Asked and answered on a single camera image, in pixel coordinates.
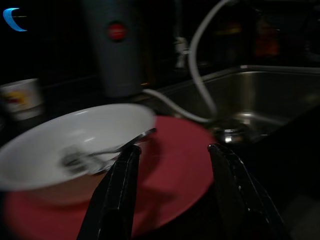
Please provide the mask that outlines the stainless steel sink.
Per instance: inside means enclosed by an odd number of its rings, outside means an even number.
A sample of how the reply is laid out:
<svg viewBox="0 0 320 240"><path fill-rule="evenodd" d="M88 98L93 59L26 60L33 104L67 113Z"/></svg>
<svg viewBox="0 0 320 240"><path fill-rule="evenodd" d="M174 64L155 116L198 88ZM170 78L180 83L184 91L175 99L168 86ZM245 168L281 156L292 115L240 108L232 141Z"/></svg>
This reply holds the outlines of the stainless steel sink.
<svg viewBox="0 0 320 240"><path fill-rule="evenodd" d="M257 142L320 106L320 67L241 65L202 79L217 109L211 134L230 127Z"/></svg>

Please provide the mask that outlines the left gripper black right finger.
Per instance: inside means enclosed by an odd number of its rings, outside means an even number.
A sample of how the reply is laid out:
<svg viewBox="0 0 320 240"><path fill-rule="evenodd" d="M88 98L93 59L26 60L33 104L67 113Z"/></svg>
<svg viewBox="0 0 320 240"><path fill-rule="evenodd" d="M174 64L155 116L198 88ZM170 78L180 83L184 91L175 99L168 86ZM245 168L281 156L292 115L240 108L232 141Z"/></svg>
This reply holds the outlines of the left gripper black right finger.
<svg viewBox="0 0 320 240"><path fill-rule="evenodd" d="M227 240L288 240L283 220L265 188L242 160L218 143L208 146L216 198Z"/></svg>

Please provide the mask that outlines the pink round plate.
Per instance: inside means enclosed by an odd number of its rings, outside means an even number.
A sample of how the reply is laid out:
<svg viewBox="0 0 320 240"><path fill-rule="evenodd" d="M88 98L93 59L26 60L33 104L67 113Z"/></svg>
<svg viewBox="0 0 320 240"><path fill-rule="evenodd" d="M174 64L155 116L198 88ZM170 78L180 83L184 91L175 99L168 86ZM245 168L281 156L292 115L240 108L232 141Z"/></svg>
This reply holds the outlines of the pink round plate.
<svg viewBox="0 0 320 240"><path fill-rule="evenodd" d="M212 135L198 124L168 116L156 119L157 133L140 160L132 236L183 221L213 183L207 150ZM4 198L4 222L18 240L76 240L88 208L41 203L26 193Z"/></svg>

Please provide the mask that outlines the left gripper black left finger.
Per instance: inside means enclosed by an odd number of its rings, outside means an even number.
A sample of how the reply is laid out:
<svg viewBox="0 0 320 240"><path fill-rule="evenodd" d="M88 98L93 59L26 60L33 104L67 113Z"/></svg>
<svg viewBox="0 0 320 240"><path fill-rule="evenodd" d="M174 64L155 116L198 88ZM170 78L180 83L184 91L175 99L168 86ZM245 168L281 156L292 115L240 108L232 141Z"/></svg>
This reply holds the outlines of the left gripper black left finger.
<svg viewBox="0 0 320 240"><path fill-rule="evenodd" d="M123 150L99 183L77 240L131 240L141 148Z"/></svg>

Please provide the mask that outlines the white printed mug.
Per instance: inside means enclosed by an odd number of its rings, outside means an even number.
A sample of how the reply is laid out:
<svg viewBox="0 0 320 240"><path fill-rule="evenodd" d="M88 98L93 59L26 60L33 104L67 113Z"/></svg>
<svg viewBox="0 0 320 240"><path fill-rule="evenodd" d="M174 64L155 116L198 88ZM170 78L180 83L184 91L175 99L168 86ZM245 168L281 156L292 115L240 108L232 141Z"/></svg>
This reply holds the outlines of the white printed mug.
<svg viewBox="0 0 320 240"><path fill-rule="evenodd" d="M37 78L29 78L0 85L4 106L17 121L24 121L44 112L44 101Z"/></svg>

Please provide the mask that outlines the metal fork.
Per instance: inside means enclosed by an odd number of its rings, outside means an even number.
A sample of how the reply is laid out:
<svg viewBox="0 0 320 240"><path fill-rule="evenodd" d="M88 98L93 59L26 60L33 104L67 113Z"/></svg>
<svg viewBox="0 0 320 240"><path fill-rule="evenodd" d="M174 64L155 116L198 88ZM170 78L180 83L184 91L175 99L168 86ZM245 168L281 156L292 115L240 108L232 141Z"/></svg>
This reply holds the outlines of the metal fork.
<svg viewBox="0 0 320 240"><path fill-rule="evenodd" d="M88 175L97 175L108 171L118 159L118 156L115 156L109 160L102 160L99 158L99 156L108 154L119 155L121 152L133 145L140 145L141 143L146 142L148 137L156 132L156 128L151 128L140 133L138 136L134 137L125 144L91 153L81 151L76 147L68 147L65 149L65 153L62 155L60 164L68 172L73 174L85 173Z"/></svg>

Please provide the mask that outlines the steel bowl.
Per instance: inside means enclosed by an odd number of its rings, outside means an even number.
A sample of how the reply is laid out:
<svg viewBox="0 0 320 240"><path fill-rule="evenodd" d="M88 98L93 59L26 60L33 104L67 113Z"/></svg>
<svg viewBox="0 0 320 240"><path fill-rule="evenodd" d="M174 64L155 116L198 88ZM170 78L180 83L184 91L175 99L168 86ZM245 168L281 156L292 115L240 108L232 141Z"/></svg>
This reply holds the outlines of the steel bowl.
<svg viewBox="0 0 320 240"><path fill-rule="evenodd" d="M217 122L212 127L212 132L221 144L237 145L250 142L249 128L235 119Z"/></svg>

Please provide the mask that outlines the dark container with colourful lid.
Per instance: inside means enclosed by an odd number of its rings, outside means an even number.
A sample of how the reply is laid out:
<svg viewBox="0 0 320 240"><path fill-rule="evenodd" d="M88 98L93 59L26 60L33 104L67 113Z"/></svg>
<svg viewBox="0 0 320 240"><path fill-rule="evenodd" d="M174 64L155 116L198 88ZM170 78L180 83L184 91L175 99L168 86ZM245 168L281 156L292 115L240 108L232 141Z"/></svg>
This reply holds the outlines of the dark container with colourful lid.
<svg viewBox="0 0 320 240"><path fill-rule="evenodd" d="M236 21L226 21L214 32L214 61L219 65L231 65L242 56L242 27Z"/></svg>

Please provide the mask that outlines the orange peach juice carton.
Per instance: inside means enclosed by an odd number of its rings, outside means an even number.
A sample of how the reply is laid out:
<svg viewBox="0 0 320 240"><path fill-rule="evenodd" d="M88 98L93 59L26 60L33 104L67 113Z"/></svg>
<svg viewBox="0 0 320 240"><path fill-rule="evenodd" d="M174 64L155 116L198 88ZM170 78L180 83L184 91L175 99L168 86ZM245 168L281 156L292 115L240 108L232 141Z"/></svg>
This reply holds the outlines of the orange peach juice carton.
<svg viewBox="0 0 320 240"><path fill-rule="evenodd" d="M278 31L260 16L256 22L255 56L275 57L280 53Z"/></svg>

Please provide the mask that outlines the grey water filter cylinder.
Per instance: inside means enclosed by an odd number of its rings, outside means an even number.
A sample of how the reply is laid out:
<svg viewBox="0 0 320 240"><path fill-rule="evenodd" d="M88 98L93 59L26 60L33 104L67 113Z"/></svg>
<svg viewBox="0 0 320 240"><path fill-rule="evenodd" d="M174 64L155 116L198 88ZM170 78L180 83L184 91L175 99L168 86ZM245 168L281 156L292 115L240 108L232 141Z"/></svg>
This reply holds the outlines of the grey water filter cylinder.
<svg viewBox="0 0 320 240"><path fill-rule="evenodd" d="M133 0L81 0L105 94L122 98L142 91L142 64Z"/></svg>

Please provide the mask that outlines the white bowl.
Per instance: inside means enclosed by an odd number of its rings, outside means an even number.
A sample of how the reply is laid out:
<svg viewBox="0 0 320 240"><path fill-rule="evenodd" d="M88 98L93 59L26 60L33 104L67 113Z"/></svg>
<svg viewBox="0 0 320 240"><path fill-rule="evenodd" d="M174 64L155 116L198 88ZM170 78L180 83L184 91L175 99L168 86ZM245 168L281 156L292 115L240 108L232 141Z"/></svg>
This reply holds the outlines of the white bowl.
<svg viewBox="0 0 320 240"><path fill-rule="evenodd" d="M118 154L72 164L64 159L121 146L155 124L156 114L134 103L91 107L42 123L0 148L0 191L52 206L87 202Z"/></svg>

